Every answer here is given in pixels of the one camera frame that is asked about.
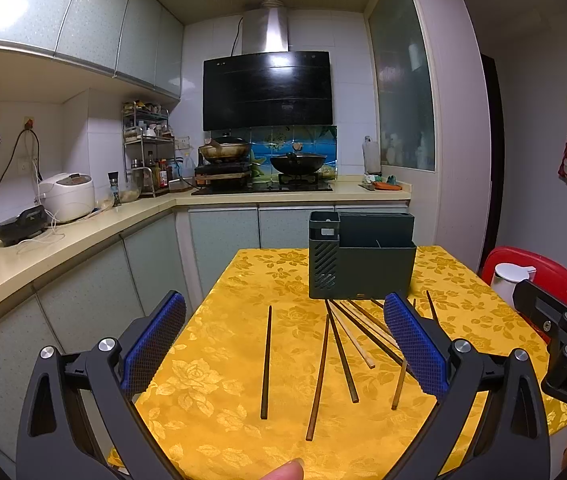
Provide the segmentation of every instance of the white rice cooker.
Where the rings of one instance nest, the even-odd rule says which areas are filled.
[[[71,222],[95,208],[95,186],[89,175],[59,173],[39,183],[39,200],[57,222]]]

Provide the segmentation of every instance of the orange cloth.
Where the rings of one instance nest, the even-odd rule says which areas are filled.
[[[430,316],[425,291],[451,338],[483,352],[526,349],[541,379],[545,345],[489,286],[440,247],[420,247],[410,301]],[[369,301],[359,304],[383,319]],[[273,306],[268,420],[260,419],[268,306]],[[419,431],[435,398],[406,377],[390,409],[400,366],[349,321],[376,362],[368,368],[346,334],[340,338],[359,403],[351,402],[332,334],[317,427],[305,434],[317,381],[326,307],[308,298],[307,250],[241,250],[179,336],[136,407],[166,455],[188,478],[259,479],[295,457],[305,478],[382,478]],[[458,466],[486,394],[479,394],[447,464]],[[548,426],[567,424],[567,406],[544,396]],[[113,452],[111,462],[119,463]]]

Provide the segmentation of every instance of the white pitcher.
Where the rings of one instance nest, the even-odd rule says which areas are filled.
[[[533,281],[536,273],[537,269],[535,267],[520,267],[515,264],[497,264],[495,266],[495,273],[492,275],[490,287],[502,300],[514,308],[513,293],[515,292],[515,285],[523,280]]]

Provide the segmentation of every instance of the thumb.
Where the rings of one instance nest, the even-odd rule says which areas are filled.
[[[303,460],[295,458],[286,462],[261,480],[303,480]]]

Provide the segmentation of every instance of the frosted glass window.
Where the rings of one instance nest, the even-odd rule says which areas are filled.
[[[435,171],[435,118],[413,0],[379,0],[369,17],[379,98],[381,163]]]

